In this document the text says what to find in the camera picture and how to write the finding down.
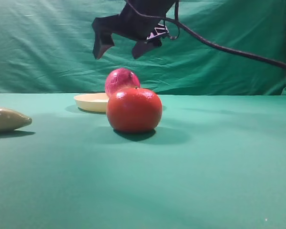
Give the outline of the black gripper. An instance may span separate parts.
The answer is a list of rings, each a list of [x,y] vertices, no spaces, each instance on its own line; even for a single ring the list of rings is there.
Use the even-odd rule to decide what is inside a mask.
[[[177,0],[129,0],[121,13],[108,17],[96,17],[92,23],[94,31],[93,55],[96,60],[114,46],[112,34],[119,33],[120,21],[126,30],[138,39],[146,39],[161,18],[166,17],[169,9],[179,7]],[[132,56],[138,59],[147,52],[162,46],[160,39],[137,42],[132,49]]]

